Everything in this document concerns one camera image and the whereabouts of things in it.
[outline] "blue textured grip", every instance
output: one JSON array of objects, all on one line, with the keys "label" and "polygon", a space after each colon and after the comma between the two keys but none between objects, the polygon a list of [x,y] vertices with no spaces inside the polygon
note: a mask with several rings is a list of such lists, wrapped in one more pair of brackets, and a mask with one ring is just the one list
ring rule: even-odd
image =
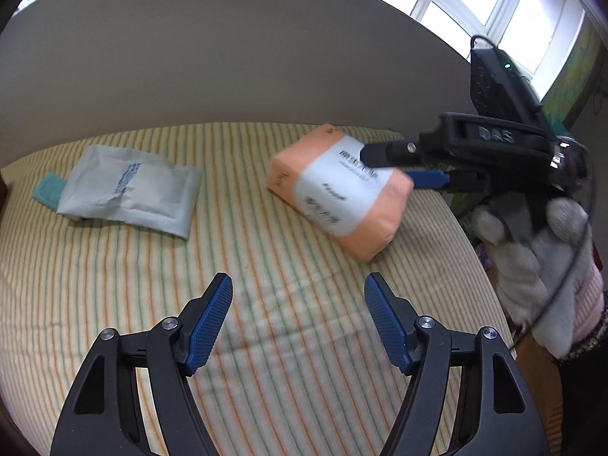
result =
[{"label": "blue textured grip", "polygon": [[216,288],[214,296],[201,314],[190,335],[190,351],[184,363],[187,375],[192,375],[209,360],[211,349],[220,333],[232,303],[232,280],[227,276]]},{"label": "blue textured grip", "polygon": [[372,276],[366,278],[364,297],[388,360],[407,374],[412,366],[412,359],[405,346],[405,331]]},{"label": "blue textured grip", "polygon": [[436,190],[445,187],[450,181],[450,176],[438,169],[422,169],[419,171],[406,171],[405,173],[412,179],[414,188],[417,189],[427,188]]}]

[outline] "das logo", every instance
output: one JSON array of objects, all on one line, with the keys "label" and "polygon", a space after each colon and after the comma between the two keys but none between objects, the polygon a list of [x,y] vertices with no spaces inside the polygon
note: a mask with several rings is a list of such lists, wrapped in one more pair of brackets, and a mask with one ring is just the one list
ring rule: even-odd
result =
[{"label": "das logo", "polygon": [[515,140],[509,130],[498,130],[496,128],[487,129],[486,127],[478,127],[479,136],[484,140],[498,140],[500,142],[510,142],[513,144]]}]

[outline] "gloved hand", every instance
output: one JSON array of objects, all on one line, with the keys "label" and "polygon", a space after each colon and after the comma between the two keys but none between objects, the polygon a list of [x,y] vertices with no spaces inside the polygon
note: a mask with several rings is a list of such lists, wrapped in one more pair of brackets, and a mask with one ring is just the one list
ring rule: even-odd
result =
[{"label": "gloved hand", "polygon": [[536,342],[560,358],[585,338],[604,308],[603,281],[592,256],[587,213],[572,199],[546,206],[548,226],[530,248],[507,240],[503,223],[488,207],[473,212],[473,226],[499,272],[497,295],[516,324],[530,324],[556,292],[583,239],[583,248],[553,304],[532,330]]}]

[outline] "striped bedsheet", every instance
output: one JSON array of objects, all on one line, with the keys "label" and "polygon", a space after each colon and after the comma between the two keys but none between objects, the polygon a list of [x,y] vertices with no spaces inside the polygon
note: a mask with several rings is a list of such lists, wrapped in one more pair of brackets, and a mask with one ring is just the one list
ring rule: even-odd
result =
[{"label": "striped bedsheet", "polygon": [[[207,367],[191,386],[220,454],[378,454],[406,382],[363,300],[381,272],[419,313],[476,332],[507,326],[473,249],[439,195],[416,192],[394,241],[361,265],[265,188],[271,157],[314,126],[224,123],[115,133],[26,156],[2,170],[0,394],[45,455],[63,400],[96,335],[142,331],[206,288],[234,299]],[[345,127],[363,142],[393,132]],[[48,171],[67,177],[91,144],[134,147],[204,170],[189,241],[116,222],[72,222],[35,202]],[[435,451],[447,447],[452,373]],[[151,448],[166,454],[147,371],[139,371]]]}]

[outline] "white plastic pouch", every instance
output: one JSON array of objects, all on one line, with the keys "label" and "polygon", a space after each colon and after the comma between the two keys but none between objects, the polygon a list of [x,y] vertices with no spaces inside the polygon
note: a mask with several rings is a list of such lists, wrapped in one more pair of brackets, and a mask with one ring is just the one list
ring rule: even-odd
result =
[{"label": "white plastic pouch", "polygon": [[188,239],[202,170],[124,147],[89,146],[57,213],[147,226]]}]

